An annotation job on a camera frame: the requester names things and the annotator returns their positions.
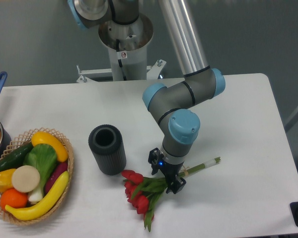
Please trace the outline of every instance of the orange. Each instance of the orange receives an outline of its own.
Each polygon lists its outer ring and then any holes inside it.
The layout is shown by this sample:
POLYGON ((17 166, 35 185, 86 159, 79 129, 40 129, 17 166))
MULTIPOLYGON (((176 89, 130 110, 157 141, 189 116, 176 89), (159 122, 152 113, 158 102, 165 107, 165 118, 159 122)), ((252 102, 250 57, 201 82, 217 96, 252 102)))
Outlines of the orange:
POLYGON ((23 208, 28 201, 28 195, 19 192, 14 188, 8 189, 1 195, 0 207, 5 211, 5 206, 9 205, 13 208, 23 208))

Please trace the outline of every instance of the textured black cup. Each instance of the textured black cup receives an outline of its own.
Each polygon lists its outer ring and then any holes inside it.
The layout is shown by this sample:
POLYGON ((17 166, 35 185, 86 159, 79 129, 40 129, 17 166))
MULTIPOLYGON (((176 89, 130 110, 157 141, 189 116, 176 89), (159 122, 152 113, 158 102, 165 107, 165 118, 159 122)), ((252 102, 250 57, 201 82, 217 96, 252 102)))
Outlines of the textured black cup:
POLYGON ((106 175, 116 175, 126 166, 123 137, 113 125, 100 125, 88 137, 89 147, 99 169, 106 175))

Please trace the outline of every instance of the yellow squash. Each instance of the yellow squash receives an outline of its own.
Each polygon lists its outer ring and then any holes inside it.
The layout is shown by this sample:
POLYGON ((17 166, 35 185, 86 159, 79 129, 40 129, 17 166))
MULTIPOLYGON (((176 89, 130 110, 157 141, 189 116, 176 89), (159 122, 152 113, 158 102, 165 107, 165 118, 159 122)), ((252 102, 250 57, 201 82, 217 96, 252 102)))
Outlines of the yellow squash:
POLYGON ((15 218, 22 221, 30 221, 45 215, 59 200, 64 192, 70 176, 69 172, 63 172, 53 184, 51 190, 45 197, 32 207, 13 208, 9 205, 5 206, 6 211, 11 213, 15 218))
POLYGON ((12 174, 14 173, 15 169, 5 170, 0 172, 0 192, 5 192, 10 188, 13 188, 12 185, 12 174))
POLYGON ((65 162, 68 159, 69 155, 64 145, 50 133, 38 131, 32 136, 31 142, 33 146, 36 146, 38 144, 51 145, 55 149, 55 152, 58 156, 57 160, 59 162, 65 162))

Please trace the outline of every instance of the tulip bouquet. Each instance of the tulip bouquet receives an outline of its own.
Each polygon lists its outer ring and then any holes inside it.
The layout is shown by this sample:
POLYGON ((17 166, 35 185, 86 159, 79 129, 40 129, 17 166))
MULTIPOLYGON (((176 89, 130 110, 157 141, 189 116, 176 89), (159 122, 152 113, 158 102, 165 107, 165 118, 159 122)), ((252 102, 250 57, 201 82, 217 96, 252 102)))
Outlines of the tulip bouquet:
MULTIPOLYGON (((186 177, 195 172, 216 165, 221 161, 220 157, 197 165, 193 168, 186 169, 179 173, 180 177, 186 177)), ((138 214, 144 216, 145 229, 151 231, 151 222, 154 218, 154 208, 164 194, 168 185, 165 178, 147 178, 133 170, 123 170, 121 175, 125 177, 125 193, 128 202, 136 208, 138 214)))

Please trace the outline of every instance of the wicker basket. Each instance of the wicker basket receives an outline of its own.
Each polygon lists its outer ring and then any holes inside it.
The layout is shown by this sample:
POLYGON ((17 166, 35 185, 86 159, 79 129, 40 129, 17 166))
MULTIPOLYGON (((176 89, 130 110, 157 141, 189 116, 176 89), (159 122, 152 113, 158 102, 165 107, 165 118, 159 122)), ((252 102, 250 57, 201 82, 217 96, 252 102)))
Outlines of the wicker basket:
POLYGON ((40 129, 34 129, 34 130, 29 130, 26 131, 24 134, 20 134, 18 137, 16 137, 14 139, 14 141, 10 142, 10 145, 8 145, 6 147, 6 150, 3 152, 3 154, 1 155, 1 159, 3 157, 5 157, 7 154, 9 154, 11 151, 15 150, 16 148, 20 147, 22 144, 24 144, 25 142, 28 142, 31 140, 31 137, 34 133, 38 132, 38 131, 45 131, 48 132, 52 135, 54 135, 56 138, 58 138, 58 140, 60 142, 62 142, 62 144, 66 147, 68 154, 69 154, 69 159, 68 159, 68 172, 70 175, 70 180, 69 183, 67 185, 67 187, 65 188, 62 196, 60 197, 60 199, 58 200, 58 202, 54 205, 54 207, 45 215, 43 215, 40 218, 37 218, 35 220, 31 220, 31 221, 20 221, 19 219, 16 219, 14 216, 12 216, 10 213, 5 212, 1 209, 0 207, 0 218, 2 218, 4 221, 10 222, 12 224, 18 225, 18 226, 25 226, 25 225, 31 225, 31 224, 35 224, 37 222, 40 222, 44 219, 46 219, 47 217, 49 217, 52 213, 54 213, 59 206, 61 205, 61 203, 63 202, 66 194, 68 193, 69 190, 69 186, 71 183, 71 178, 73 175, 73 168, 74 168, 74 155, 73 155, 73 148, 72 145, 70 143, 70 141, 60 132, 56 131, 55 129, 46 129, 46 128, 40 128, 40 129))

